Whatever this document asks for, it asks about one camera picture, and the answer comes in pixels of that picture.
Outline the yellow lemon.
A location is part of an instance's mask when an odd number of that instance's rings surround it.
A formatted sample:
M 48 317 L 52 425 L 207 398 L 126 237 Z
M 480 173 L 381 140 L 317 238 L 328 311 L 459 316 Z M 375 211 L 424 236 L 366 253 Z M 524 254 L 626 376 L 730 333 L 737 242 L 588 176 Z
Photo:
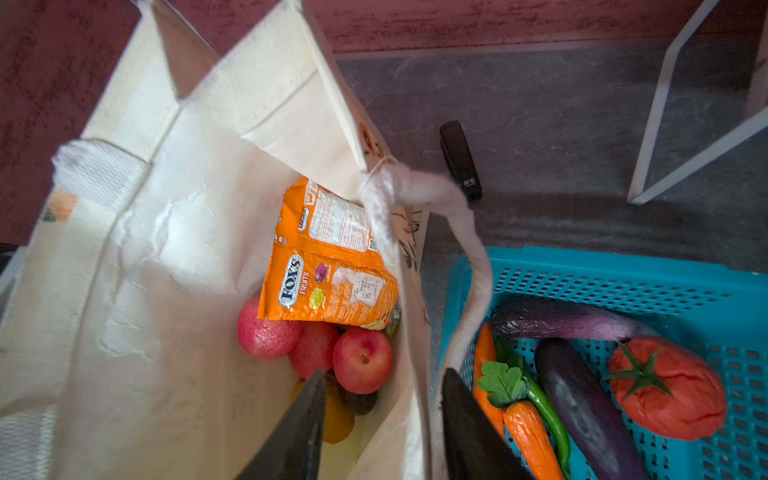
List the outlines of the yellow lemon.
M 342 396 L 338 382 L 330 375 L 325 376 L 326 405 L 323 427 L 323 442 L 338 444 L 347 439 L 354 429 L 355 416 Z

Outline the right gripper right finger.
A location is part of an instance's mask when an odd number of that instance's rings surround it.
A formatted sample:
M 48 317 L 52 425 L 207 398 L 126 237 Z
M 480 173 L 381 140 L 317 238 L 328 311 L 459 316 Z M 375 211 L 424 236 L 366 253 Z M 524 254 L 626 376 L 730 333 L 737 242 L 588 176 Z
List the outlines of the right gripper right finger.
M 458 372 L 441 386 L 443 453 L 449 479 L 532 479 L 483 413 Z

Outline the orange candy bag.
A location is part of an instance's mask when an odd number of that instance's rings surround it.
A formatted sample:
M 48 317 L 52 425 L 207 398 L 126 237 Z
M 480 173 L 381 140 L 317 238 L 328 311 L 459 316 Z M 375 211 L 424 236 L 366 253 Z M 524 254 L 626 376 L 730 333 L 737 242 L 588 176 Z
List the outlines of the orange candy bag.
M 397 281 L 363 207 L 305 177 L 290 186 L 261 289 L 260 317 L 384 330 L 393 324 L 398 301 Z

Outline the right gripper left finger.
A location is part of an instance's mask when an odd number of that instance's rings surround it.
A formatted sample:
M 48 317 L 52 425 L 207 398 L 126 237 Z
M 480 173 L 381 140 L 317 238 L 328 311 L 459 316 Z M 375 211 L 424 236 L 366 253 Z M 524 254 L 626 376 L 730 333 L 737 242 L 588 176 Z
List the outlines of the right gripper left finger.
M 317 371 L 236 479 L 317 479 L 326 392 L 325 375 Z

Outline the cream canvas grocery bag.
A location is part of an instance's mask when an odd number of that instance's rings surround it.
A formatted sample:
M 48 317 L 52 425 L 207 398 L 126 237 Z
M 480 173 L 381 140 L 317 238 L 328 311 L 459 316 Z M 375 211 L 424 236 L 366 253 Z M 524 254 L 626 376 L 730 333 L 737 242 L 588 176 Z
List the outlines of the cream canvas grocery bag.
M 142 17 L 54 187 L 1 323 L 5 479 L 232 479 L 290 405 L 286 362 L 248 356 L 285 190 L 362 205 L 398 282 L 395 368 L 378 410 L 322 456 L 341 479 L 444 479 L 415 211 L 444 216 L 472 267 L 446 354 L 458 368 L 492 272 L 464 194 L 397 161 L 301 1 L 217 54 L 163 1 Z

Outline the red apple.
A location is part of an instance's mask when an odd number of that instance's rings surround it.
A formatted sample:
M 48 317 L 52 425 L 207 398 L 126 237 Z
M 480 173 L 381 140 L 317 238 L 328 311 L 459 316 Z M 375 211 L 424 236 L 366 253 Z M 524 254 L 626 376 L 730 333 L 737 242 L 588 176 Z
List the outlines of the red apple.
M 327 373 L 333 366 L 333 351 L 340 337 L 334 324 L 307 322 L 288 357 L 294 372 L 309 379 L 316 371 Z
M 240 345 L 260 360 L 284 357 L 294 348 L 303 332 L 298 321 L 271 321 L 259 317 L 259 298 L 249 299 L 242 307 L 237 334 Z
M 389 377 L 392 364 L 392 347 L 381 331 L 349 329 L 334 347 L 336 380 L 353 394 L 367 395 L 379 390 Z

